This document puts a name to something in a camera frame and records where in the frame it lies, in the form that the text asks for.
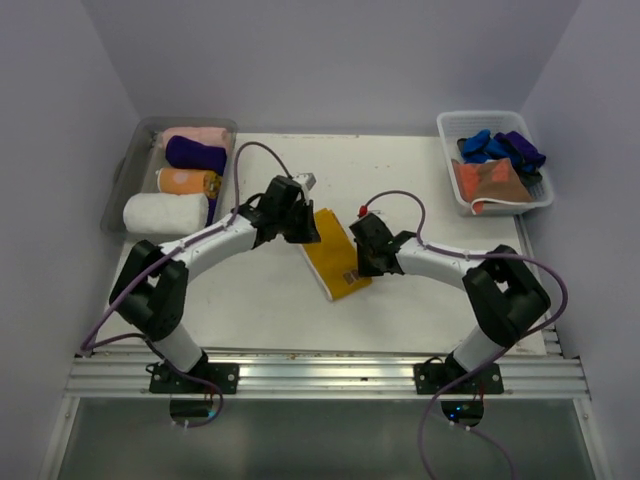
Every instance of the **metal frame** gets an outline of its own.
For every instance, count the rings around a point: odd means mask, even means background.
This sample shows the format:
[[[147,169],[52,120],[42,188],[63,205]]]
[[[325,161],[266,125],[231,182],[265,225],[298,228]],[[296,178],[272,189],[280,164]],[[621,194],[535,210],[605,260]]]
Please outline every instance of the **metal frame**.
[[[38,480],[56,480],[58,478],[79,405],[80,399],[77,397],[64,397],[62,399],[62,405],[51,433],[49,447],[40,467]]]
[[[431,357],[329,352],[221,353],[216,350],[207,350],[207,354],[211,362],[240,365],[236,397],[260,399],[415,399],[413,365]],[[157,358],[143,348],[113,349],[77,359],[66,393],[78,398],[151,395],[147,390],[150,378],[145,366],[156,361]],[[589,398],[578,360],[509,357],[498,363],[505,393],[496,398]]]
[[[576,399],[573,401],[578,416],[578,423],[582,430],[582,438],[591,460],[591,466],[597,480],[613,479],[613,471],[607,453],[604,448],[604,442],[600,436],[597,424],[591,409],[591,401],[586,399]]]

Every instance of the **black mounting plate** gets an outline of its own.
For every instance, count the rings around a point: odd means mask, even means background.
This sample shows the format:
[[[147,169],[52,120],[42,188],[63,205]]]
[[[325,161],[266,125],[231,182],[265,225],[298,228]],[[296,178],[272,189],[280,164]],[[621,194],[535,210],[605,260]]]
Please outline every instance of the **black mounting plate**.
[[[238,388],[240,366],[237,363],[207,363],[206,372],[199,371],[199,377],[215,384],[225,395],[233,395]],[[163,363],[147,365],[151,374],[150,393],[208,393],[207,387],[181,377]]]
[[[418,395],[433,395],[451,380],[447,378],[444,363],[428,362],[416,363],[413,366],[413,380],[416,384]],[[485,395],[500,395],[504,393],[504,384],[500,367],[497,364],[489,365],[473,378],[452,388],[444,395],[474,395],[479,392],[482,385]]]

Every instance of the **white plastic basket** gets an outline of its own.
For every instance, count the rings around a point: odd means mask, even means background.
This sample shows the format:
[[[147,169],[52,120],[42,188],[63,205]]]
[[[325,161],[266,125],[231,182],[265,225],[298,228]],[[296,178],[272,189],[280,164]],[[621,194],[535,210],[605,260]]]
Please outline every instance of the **white plastic basket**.
[[[464,216],[473,215],[471,204],[465,202],[460,195],[460,189],[456,180],[451,160],[464,163],[458,150],[457,141],[460,138],[469,138],[483,129],[491,130],[491,135],[498,132],[511,132],[515,130],[524,138],[535,145],[524,119],[515,112],[498,110],[459,111],[445,112],[438,115],[438,132],[444,151],[444,159],[449,171],[449,179],[453,187],[453,194],[458,203],[458,213]],[[518,215],[538,207],[547,207],[553,202],[553,188],[549,181],[549,175],[544,167],[540,168],[542,181],[529,188],[529,194],[533,202],[522,205],[503,205],[498,203],[486,203],[480,215]]]

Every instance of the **white rolled towel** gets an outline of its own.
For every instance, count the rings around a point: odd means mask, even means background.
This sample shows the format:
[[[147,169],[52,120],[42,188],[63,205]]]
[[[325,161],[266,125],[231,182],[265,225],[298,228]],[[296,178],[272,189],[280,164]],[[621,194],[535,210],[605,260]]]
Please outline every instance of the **white rolled towel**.
[[[122,218],[130,233],[189,235],[204,227],[208,209],[201,193],[138,193],[125,205]]]

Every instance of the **clear plastic bin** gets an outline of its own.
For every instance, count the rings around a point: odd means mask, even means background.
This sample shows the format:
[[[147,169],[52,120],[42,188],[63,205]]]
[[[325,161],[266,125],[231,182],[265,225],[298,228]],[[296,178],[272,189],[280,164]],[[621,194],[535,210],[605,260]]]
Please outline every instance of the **clear plastic bin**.
[[[233,120],[195,117],[148,117],[136,127],[127,153],[116,167],[113,177],[113,189],[107,202],[100,228],[111,235],[127,237],[127,229],[122,220],[122,212],[129,199],[137,193],[158,191],[156,170],[168,167],[161,142],[156,141],[158,133],[171,127],[223,127],[229,132],[231,150],[227,166],[231,164],[231,155],[235,147],[238,126]]]
[[[531,138],[524,119],[515,112],[498,110],[445,112],[438,115],[437,121],[445,163],[449,171],[449,179],[458,204],[458,213],[464,216],[472,216],[473,211],[471,210],[471,204],[464,201],[462,195],[460,195],[460,189],[451,163],[452,159],[464,163],[458,150],[458,139],[472,137],[486,128],[491,130],[492,135],[498,132],[507,133],[515,130],[532,144],[536,144]],[[542,174],[542,181],[528,189],[529,194],[534,199],[533,202],[524,205],[486,203],[482,213],[479,215],[518,215],[533,208],[551,205],[554,195],[549,175],[544,167],[540,168],[540,173]]]

